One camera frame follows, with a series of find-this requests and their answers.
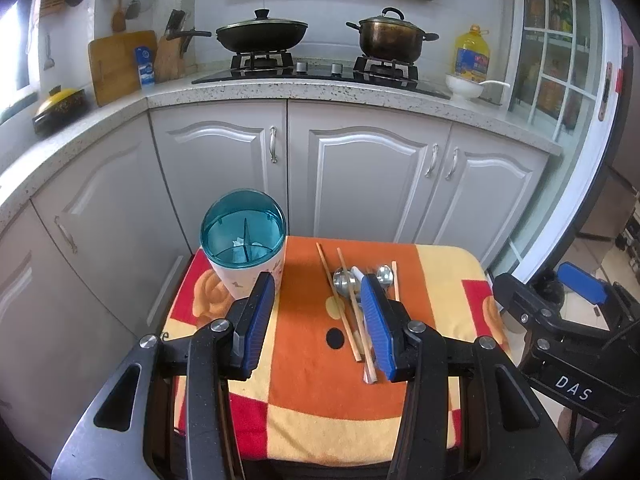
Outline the black lidded wok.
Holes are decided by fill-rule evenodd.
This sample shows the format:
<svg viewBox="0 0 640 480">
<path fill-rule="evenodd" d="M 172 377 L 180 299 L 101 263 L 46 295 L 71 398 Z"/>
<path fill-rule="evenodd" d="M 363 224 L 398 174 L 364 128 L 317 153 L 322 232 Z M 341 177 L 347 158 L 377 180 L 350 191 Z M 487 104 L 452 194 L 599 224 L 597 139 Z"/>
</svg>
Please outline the black lidded wok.
<svg viewBox="0 0 640 480">
<path fill-rule="evenodd" d="M 235 54 L 281 52 L 297 46 L 304 38 L 308 24 L 285 18 L 270 18 L 268 9 L 257 9 L 255 17 L 208 30 L 180 30 L 168 32 L 166 39 L 213 37 L 228 51 Z"/>
</svg>

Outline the yellow cooking oil bottle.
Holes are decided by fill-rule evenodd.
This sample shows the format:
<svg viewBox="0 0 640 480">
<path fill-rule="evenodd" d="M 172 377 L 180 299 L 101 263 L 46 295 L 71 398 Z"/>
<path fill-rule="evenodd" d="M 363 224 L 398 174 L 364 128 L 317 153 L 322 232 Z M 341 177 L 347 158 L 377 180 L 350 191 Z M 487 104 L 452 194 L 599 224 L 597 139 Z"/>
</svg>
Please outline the yellow cooking oil bottle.
<svg viewBox="0 0 640 480">
<path fill-rule="evenodd" d="M 484 82 L 487 79 L 490 49 L 484 39 L 486 30 L 473 24 L 469 30 L 460 35 L 454 44 L 454 64 L 452 72 L 460 78 L 473 82 Z"/>
</svg>

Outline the brown wooden chopstick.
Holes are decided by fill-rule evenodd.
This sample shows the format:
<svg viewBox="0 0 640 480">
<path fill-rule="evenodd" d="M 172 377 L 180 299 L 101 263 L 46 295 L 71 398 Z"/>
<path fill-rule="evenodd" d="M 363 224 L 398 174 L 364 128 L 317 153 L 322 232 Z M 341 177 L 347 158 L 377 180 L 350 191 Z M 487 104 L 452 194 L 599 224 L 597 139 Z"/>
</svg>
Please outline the brown wooden chopstick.
<svg viewBox="0 0 640 480">
<path fill-rule="evenodd" d="M 336 252 L 337 252 L 338 258 L 340 259 L 343 275 L 345 277 L 345 282 L 348 290 L 349 300 L 350 300 L 350 303 L 352 304 L 352 310 L 354 311 L 354 315 L 355 315 L 357 326 L 358 326 L 358 333 L 360 335 L 360 340 L 362 343 L 362 348 L 364 353 L 364 362 L 366 363 L 367 383 L 369 385 L 372 385 L 378 381 L 378 376 L 376 376 L 373 356 L 372 356 L 372 352 L 369 344 L 369 338 L 366 331 L 366 326 L 364 326 L 362 311 L 356 299 L 354 285 L 352 284 L 352 279 L 349 277 L 349 270 L 347 269 L 346 260 L 344 258 L 343 252 L 339 247 L 336 248 Z"/>
<path fill-rule="evenodd" d="M 316 242 L 316 248 L 317 248 L 318 256 L 320 258 L 320 262 L 322 264 L 324 275 L 326 276 L 326 281 L 330 286 L 330 289 L 334 298 L 334 304 L 336 305 L 338 314 L 340 315 L 340 319 L 343 323 L 343 328 L 346 334 L 347 341 L 350 345 L 350 348 L 352 349 L 352 355 L 354 356 L 354 359 L 356 362 L 362 362 L 361 352 L 358 349 L 356 340 L 354 338 L 354 334 L 352 333 L 352 328 L 349 325 L 349 322 L 345 313 L 344 304 L 342 303 L 342 300 L 338 296 L 338 293 L 333 285 L 332 274 L 330 273 L 328 263 L 326 262 L 326 256 L 324 255 L 321 244 Z"/>
</svg>

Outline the pale thin wooden chopstick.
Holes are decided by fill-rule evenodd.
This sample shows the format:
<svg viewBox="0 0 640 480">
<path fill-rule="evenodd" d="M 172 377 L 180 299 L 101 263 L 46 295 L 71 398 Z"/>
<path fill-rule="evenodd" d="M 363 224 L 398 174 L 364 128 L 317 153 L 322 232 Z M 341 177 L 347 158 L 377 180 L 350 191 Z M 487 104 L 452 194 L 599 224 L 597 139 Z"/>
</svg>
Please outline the pale thin wooden chopstick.
<svg viewBox="0 0 640 480">
<path fill-rule="evenodd" d="M 392 272 L 393 272 L 394 299 L 395 299 L 395 301 L 400 301 L 399 281 L 398 281 L 398 264 L 397 264 L 396 260 L 392 261 Z"/>
</svg>

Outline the white ceramic spoon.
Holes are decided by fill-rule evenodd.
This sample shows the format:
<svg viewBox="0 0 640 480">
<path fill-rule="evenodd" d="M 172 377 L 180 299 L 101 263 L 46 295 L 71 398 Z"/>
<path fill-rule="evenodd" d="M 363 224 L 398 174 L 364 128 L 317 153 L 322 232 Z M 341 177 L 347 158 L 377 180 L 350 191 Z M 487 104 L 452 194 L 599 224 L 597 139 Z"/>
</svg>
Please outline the white ceramic spoon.
<svg viewBox="0 0 640 480">
<path fill-rule="evenodd" d="M 359 333 L 360 333 L 360 338 L 362 342 L 362 348 L 364 351 L 364 359 L 366 360 L 366 383 L 369 385 L 372 385 L 378 381 L 378 376 L 376 376 L 372 344 L 370 341 L 369 333 L 367 331 L 366 320 L 364 319 L 364 313 L 363 313 L 363 307 L 362 307 L 361 283 L 362 283 L 363 273 L 356 266 L 352 266 L 350 268 L 350 272 L 352 272 L 352 275 L 354 276 L 357 289 L 358 289 L 358 292 L 355 292 L 356 305 L 357 305 L 356 313 L 358 315 L 358 320 L 359 320 Z"/>
</svg>

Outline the glass pane cabinet door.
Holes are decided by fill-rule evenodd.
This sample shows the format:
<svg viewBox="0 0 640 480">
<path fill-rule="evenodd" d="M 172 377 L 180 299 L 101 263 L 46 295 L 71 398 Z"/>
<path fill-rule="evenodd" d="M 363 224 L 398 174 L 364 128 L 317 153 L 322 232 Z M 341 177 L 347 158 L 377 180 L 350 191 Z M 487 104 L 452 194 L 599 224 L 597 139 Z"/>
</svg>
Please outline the glass pane cabinet door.
<svg viewBox="0 0 640 480">
<path fill-rule="evenodd" d="M 555 143 L 586 131 L 602 42 L 600 0 L 523 0 L 510 112 Z"/>
</svg>

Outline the wooden knife block with knives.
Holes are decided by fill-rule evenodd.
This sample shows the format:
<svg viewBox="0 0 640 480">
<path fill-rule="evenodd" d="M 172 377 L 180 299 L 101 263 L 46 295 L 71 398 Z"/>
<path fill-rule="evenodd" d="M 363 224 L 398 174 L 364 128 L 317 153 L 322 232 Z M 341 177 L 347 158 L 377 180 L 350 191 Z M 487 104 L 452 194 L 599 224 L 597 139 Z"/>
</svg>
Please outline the wooden knife block with knives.
<svg viewBox="0 0 640 480">
<path fill-rule="evenodd" d="M 165 33 L 158 40 L 154 61 L 154 76 L 157 84 L 179 79 L 186 74 L 184 55 L 191 37 L 184 34 L 185 20 L 186 11 L 172 10 L 165 27 Z"/>
</svg>

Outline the black glass gas stove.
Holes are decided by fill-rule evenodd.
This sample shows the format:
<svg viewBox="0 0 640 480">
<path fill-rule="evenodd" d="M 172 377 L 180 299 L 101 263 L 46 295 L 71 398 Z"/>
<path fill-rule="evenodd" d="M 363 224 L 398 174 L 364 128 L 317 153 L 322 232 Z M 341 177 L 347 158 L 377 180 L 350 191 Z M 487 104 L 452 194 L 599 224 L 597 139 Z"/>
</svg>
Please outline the black glass gas stove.
<svg viewBox="0 0 640 480">
<path fill-rule="evenodd" d="M 360 82 L 412 91 L 434 98 L 449 100 L 447 93 L 419 79 L 413 64 L 383 61 L 360 55 L 352 63 L 314 64 L 296 60 L 288 51 L 235 54 L 228 70 L 194 79 L 192 84 L 209 84 L 235 79 L 319 79 Z"/>
</svg>

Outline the yellow lidded black casserole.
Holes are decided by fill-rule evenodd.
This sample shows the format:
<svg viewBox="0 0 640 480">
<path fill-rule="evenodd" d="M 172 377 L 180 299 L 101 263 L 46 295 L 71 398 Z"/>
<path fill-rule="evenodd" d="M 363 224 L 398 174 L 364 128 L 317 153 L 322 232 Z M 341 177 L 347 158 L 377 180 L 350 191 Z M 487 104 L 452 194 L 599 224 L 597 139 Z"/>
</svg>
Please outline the yellow lidded black casserole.
<svg viewBox="0 0 640 480">
<path fill-rule="evenodd" d="M 89 102 L 84 89 L 63 89 L 56 86 L 50 90 L 49 97 L 32 118 L 35 134 L 50 136 L 81 118 L 88 110 Z"/>
</svg>

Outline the teal rimmed utensil holder cup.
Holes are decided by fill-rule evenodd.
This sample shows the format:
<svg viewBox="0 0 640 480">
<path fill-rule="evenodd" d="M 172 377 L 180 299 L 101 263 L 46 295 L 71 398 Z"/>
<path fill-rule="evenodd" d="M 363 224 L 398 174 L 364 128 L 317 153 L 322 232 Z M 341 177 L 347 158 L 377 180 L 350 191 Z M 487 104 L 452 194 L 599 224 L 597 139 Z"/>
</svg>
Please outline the teal rimmed utensil holder cup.
<svg viewBox="0 0 640 480">
<path fill-rule="evenodd" d="M 269 195 L 240 188 L 216 201 L 201 224 L 201 248 L 230 295 L 250 294 L 258 275 L 272 275 L 279 288 L 288 235 L 284 213 Z"/>
</svg>

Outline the blue white salt bag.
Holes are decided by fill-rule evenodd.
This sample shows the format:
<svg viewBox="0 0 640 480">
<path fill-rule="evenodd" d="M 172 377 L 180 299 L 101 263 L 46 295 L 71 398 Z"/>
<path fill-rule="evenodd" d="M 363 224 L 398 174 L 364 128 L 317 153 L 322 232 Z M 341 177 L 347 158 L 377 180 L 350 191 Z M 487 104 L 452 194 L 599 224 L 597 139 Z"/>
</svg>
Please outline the blue white salt bag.
<svg viewBox="0 0 640 480">
<path fill-rule="evenodd" d="M 151 87 L 155 84 L 152 50 L 145 46 L 135 47 L 134 58 L 136 59 L 141 88 Z"/>
</svg>

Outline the bronze stock pot with lid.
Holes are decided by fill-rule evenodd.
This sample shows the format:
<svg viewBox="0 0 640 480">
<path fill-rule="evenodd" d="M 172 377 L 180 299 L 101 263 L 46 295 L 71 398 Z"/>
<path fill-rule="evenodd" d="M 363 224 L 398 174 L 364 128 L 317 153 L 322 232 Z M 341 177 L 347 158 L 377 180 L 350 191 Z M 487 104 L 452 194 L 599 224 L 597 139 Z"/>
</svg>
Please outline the bronze stock pot with lid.
<svg viewBox="0 0 640 480">
<path fill-rule="evenodd" d="M 439 40 L 439 34 L 424 32 L 391 6 L 377 16 L 345 25 L 359 32 L 359 45 L 365 56 L 387 62 L 412 64 L 420 58 L 424 42 Z"/>
</svg>

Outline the white bowl with ladle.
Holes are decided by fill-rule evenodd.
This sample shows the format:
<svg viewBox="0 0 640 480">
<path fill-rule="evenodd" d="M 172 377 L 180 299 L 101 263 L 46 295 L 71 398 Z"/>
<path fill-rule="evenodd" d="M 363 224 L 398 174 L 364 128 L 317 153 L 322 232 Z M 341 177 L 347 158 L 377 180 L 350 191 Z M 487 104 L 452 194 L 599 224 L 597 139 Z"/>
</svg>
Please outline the white bowl with ladle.
<svg viewBox="0 0 640 480">
<path fill-rule="evenodd" d="M 469 101 L 478 99 L 484 89 L 488 86 L 500 86 L 510 88 L 511 85 L 505 81 L 487 79 L 481 82 L 472 81 L 456 75 L 447 74 L 445 77 L 446 86 L 455 100 Z"/>
</svg>

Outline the hanging wooden spatula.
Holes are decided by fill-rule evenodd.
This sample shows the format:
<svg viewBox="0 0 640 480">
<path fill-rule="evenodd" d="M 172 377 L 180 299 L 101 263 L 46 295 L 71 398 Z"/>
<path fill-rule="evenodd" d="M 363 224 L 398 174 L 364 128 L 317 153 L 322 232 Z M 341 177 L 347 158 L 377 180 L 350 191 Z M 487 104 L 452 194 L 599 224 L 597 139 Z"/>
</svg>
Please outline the hanging wooden spatula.
<svg viewBox="0 0 640 480">
<path fill-rule="evenodd" d="M 116 0 L 116 6 L 111 18 L 111 30 L 113 34 L 119 34 L 126 30 L 125 10 L 122 0 Z"/>
</svg>

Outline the orange yellow red towel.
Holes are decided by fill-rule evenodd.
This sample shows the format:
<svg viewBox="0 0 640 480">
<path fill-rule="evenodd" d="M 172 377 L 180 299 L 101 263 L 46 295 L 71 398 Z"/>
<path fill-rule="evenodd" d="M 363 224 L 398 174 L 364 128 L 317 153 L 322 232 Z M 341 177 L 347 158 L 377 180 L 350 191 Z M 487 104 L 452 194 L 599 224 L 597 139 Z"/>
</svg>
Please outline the orange yellow red towel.
<svg viewBox="0 0 640 480">
<path fill-rule="evenodd" d="M 442 335 L 506 342 L 485 274 L 461 248 L 292 236 L 258 367 L 229 387 L 244 462 L 348 467 L 393 456 L 406 388 L 384 378 L 364 381 L 316 242 L 330 271 L 341 264 L 337 247 L 347 264 L 365 271 L 396 260 L 400 301 L 412 318 Z"/>
</svg>

